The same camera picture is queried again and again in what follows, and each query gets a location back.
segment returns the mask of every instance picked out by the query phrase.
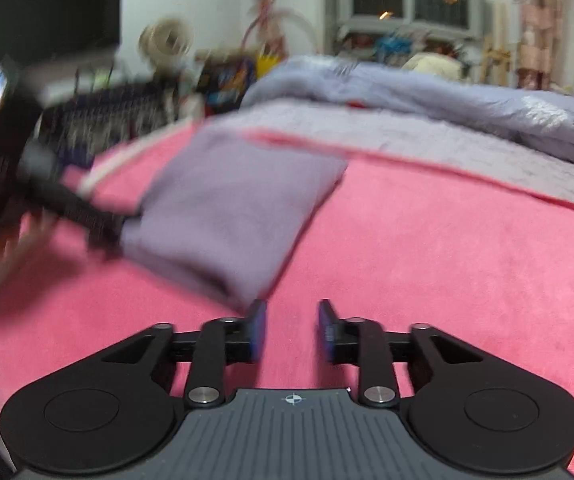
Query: pink bed sheet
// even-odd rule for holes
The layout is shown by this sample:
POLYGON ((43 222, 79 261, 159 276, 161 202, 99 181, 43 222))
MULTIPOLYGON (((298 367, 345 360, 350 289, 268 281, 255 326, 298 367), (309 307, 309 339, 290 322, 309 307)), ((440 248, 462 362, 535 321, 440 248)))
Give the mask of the pink bed sheet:
MULTIPOLYGON (((189 137, 180 132, 109 178, 99 201, 135 203, 189 137)), ((388 330, 429 322, 574 394, 574 207, 559 201, 353 153, 270 297, 262 362, 237 365, 230 386, 352 385, 352 370, 317 353, 321 298, 388 330)), ((155 322, 189 331, 230 314, 127 261, 89 254, 81 231, 62 222, 0 292, 0 410, 25 384, 155 322)), ((179 366, 176 391, 187 369, 179 366)))

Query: lavender comforter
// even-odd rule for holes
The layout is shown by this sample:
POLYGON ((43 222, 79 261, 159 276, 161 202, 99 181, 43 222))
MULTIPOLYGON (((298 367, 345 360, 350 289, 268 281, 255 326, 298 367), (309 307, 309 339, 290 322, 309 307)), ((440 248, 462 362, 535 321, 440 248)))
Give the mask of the lavender comforter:
POLYGON ((465 85, 375 63, 294 57, 247 92, 243 106, 297 98, 417 114, 513 140, 574 162, 574 97, 465 85))

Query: window frame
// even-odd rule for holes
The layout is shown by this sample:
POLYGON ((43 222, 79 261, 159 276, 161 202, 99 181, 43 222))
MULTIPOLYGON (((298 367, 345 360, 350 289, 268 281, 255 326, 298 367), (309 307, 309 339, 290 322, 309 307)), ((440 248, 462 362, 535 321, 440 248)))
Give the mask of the window frame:
POLYGON ((414 0, 403 0, 403 18, 380 20, 378 16, 353 13, 353 0, 338 1, 338 24, 360 32, 393 32, 401 25, 414 30, 431 31, 432 36, 445 40, 480 40, 483 36, 483 0, 468 0, 469 28, 452 27, 440 23, 416 20, 414 0))

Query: purple towel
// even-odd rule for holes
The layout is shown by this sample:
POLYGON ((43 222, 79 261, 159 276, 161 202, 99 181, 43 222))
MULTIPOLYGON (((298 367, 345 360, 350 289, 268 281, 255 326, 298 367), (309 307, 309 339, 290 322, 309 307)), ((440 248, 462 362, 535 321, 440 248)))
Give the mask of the purple towel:
POLYGON ((125 256, 234 307, 267 293, 314 209, 347 168, 339 158, 202 130, 155 178, 125 256))

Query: pink curtain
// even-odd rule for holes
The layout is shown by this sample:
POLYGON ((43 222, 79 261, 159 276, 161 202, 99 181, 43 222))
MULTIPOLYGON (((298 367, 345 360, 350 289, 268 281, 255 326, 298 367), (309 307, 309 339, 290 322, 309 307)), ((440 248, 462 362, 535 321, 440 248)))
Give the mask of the pink curtain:
POLYGON ((547 90, 563 28, 563 0, 522 0, 518 87, 547 90))
POLYGON ((267 52, 277 54, 281 57, 287 56, 285 35, 281 30, 279 20, 271 17, 273 4, 276 0, 256 0, 258 17, 257 40, 260 45, 264 45, 267 52))

